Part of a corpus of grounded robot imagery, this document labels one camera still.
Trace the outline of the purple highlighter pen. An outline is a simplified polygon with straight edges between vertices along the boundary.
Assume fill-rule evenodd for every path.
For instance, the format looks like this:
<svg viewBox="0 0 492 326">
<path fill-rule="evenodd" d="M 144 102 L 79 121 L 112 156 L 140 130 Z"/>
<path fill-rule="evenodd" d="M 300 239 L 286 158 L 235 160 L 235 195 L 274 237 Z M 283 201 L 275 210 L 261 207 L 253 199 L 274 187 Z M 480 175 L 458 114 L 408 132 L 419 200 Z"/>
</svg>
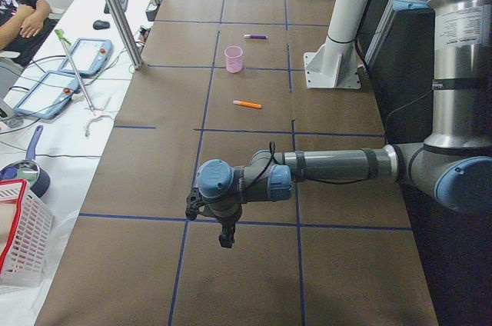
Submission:
<svg viewBox="0 0 492 326">
<path fill-rule="evenodd" d="M 245 39 L 253 39 L 253 40 L 268 40 L 268 36 L 267 35 L 245 34 L 245 35 L 243 35 L 243 38 L 245 38 Z"/>
</svg>

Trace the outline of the far blue teach pendant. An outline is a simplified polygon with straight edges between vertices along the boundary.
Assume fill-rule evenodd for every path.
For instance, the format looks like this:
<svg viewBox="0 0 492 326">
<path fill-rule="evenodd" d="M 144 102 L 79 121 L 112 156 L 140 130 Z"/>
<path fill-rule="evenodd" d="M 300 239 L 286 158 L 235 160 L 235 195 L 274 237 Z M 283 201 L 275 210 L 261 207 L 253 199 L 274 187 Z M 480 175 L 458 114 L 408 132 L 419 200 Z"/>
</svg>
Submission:
<svg viewBox="0 0 492 326">
<path fill-rule="evenodd" d="M 99 73 L 112 53 L 112 42 L 103 38 L 78 38 L 70 47 L 70 55 L 82 77 Z"/>
</svg>

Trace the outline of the metal rod green tip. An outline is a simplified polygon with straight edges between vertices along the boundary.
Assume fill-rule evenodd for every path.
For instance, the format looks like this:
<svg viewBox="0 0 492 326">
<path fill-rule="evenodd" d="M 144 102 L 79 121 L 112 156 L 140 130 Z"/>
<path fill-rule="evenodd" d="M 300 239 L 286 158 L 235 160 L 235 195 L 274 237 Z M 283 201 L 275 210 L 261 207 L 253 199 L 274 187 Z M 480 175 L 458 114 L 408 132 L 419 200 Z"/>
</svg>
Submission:
<svg viewBox="0 0 492 326">
<path fill-rule="evenodd" d="M 71 65 L 71 68 L 75 74 L 75 77 L 77 78 L 78 80 L 78 83 L 80 85 L 80 88 L 81 88 L 81 91 L 83 93 L 83 95 L 85 96 L 85 100 L 86 102 L 88 103 L 88 108 L 89 110 L 92 112 L 93 115 L 96 115 L 96 112 L 95 112 L 95 107 L 93 105 L 93 102 L 91 101 L 88 93 L 87 93 L 87 90 L 86 90 L 86 87 L 85 87 L 85 83 L 83 82 L 79 72 L 78 72 L 78 69 L 76 68 L 75 66 L 75 62 L 73 60 L 73 57 L 71 55 L 71 51 L 70 51 L 70 42 L 64 37 L 64 32 L 62 29 L 59 29 L 59 28 L 56 28 L 55 29 L 55 34 L 56 36 L 58 37 L 58 40 L 61 42 L 61 46 L 63 47 L 63 50 L 65 52 L 65 56 L 66 58 L 68 59 L 68 62 L 70 63 Z"/>
</svg>

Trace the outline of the near blue teach pendant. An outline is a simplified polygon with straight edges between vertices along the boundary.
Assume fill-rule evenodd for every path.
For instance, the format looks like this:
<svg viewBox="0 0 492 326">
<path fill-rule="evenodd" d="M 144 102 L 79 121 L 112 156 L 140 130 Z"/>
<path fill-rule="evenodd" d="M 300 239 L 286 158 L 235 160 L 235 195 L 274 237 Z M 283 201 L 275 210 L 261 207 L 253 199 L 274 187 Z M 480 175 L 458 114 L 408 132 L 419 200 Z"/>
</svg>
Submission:
<svg viewBox="0 0 492 326">
<path fill-rule="evenodd" d="M 79 82 L 74 75 L 64 72 L 46 72 L 21 98 L 13 111 L 41 119 L 53 119 L 71 100 Z"/>
</svg>

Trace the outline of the blue teach pendant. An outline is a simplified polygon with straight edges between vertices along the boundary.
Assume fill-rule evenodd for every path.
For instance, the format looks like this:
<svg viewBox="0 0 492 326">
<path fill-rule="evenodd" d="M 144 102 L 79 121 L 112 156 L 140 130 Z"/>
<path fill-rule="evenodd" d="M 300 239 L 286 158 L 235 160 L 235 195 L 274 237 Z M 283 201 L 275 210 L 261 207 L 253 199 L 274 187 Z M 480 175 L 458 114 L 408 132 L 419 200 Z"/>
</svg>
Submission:
<svg viewBox="0 0 492 326">
<path fill-rule="evenodd" d="M 41 119 L 53 119 L 71 100 L 79 82 L 74 75 L 64 72 L 46 72 L 21 98 L 13 111 Z"/>
<path fill-rule="evenodd" d="M 112 42 L 103 38 L 78 38 L 70 47 L 70 55 L 82 77 L 99 73 L 112 53 Z"/>
</svg>

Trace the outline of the white mounting column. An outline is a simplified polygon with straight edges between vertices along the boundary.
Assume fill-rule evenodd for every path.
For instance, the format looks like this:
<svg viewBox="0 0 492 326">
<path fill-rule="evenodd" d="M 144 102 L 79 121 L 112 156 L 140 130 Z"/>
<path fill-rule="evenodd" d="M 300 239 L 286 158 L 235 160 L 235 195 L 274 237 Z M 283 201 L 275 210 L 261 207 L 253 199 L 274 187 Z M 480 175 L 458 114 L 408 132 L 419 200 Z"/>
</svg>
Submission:
<svg viewBox="0 0 492 326">
<path fill-rule="evenodd" d="M 325 43 L 304 53 L 308 88 L 359 89 L 354 42 L 368 0 L 335 0 Z"/>
</svg>

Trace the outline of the aluminium frame post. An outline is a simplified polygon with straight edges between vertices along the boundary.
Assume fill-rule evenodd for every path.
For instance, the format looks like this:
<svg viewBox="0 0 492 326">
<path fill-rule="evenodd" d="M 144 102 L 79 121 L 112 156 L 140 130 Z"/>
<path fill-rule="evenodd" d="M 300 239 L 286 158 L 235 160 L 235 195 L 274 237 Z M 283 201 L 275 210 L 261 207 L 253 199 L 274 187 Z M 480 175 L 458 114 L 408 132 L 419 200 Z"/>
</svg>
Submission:
<svg viewBox="0 0 492 326">
<path fill-rule="evenodd" d="M 141 53 L 135 43 L 134 35 L 130 29 L 128 21 L 126 19 L 123 8 L 121 7 L 119 0 L 105 0 L 109 7 L 109 13 L 111 14 L 116 28 L 123 42 L 123 45 L 131 59 L 131 63 L 134 70 L 138 70 L 143 65 L 143 59 Z"/>
</svg>

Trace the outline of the seated person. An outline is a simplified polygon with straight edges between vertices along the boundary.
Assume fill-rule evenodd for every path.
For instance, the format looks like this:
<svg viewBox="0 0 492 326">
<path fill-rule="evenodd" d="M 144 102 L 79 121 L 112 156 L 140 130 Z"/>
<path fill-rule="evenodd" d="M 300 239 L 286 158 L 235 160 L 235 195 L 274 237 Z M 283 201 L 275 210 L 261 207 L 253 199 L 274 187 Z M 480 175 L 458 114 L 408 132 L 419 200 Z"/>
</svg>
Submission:
<svg viewBox="0 0 492 326">
<path fill-rule="evenodd" d="M 25 67 L 58 24 L 46 0 L 1 0 L 1 50 L 17 52 Z"/>
</svg>

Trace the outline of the blue frying pan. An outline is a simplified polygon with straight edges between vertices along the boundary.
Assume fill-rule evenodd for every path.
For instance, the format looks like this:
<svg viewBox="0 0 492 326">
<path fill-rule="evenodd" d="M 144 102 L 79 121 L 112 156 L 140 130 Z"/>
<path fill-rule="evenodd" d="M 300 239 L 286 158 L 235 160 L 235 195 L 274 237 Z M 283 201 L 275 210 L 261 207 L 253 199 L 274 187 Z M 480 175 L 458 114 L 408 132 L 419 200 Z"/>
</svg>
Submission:
<svg viewBox="0 0 492 326">
<path fill-rule="evenodd" d="M 28 182 L 30 190 L 41 198 L 51 184 L 49 174 L 36 162 L 36 147 L 42 135 L 43 126 L 36 127 L 28 144 L 25 158 L 5 166 L 1 170 L 1 180 L 24 179 Z"/>
</svg>

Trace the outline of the black computer mouse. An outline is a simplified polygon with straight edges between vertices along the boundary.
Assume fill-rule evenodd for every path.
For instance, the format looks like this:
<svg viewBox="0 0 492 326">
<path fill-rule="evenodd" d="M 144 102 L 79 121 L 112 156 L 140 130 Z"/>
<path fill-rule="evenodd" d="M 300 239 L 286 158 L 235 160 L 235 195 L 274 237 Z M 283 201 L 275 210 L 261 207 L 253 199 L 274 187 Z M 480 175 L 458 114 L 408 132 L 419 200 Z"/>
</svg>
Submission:
<svg viewBox="0 0 492 326">
<path fill-rule="evenodd" d="M 110 22 L 103 21 L 103 20 L 95 20 L 92 24 L 92 27 L 94 30 L 104 30 L 108 29 L 111 27 Z"/>
</svg>

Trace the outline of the pink mesh pen holder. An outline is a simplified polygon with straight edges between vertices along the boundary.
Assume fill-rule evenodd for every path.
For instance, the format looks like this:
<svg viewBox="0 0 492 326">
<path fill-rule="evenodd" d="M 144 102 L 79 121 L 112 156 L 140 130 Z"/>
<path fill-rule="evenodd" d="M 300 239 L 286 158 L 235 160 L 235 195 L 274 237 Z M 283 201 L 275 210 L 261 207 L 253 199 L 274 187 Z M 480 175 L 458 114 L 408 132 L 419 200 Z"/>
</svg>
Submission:
<svg viewBox="0 0 492 326">
<path fill-rule="evenodd" d="M 243 69 L 243 49 L 239 46 L 228 46 L 224 50 L 226 70 L 232 74 L 239 73 Z"/>
</svg>

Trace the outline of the orange highlighter pen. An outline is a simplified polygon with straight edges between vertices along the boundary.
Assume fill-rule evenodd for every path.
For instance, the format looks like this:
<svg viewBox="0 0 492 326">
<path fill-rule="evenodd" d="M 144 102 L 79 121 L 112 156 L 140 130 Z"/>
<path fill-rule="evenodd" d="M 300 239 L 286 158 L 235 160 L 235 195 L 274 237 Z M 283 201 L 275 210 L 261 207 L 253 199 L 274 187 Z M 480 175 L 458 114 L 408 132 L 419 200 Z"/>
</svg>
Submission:
<svg viewBox="0 0 492 326">
<path fill-rule="evenodd" d="M 249 101 L 233 100 L 232 104 L 237 105 L 237 106 L 241 106 L 241 107 L 246 107 L 246 108 L 262 109 L 261 104 L 249 102 Z"/>
</svg>

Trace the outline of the white red plastic basket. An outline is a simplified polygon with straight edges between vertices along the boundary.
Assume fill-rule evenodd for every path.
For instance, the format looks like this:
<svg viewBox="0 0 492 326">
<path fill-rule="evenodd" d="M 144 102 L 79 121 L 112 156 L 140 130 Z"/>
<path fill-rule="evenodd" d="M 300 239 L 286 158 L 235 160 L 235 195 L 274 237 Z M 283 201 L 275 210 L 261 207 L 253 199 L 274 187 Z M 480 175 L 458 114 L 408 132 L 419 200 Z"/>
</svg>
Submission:
<svg viewBox="0 0 492 326">
<path fill-rule="evenodd" d="M 40 285 L 53 219 L 26 180 L 1 182 L 2 294 Z"/>
</svg>

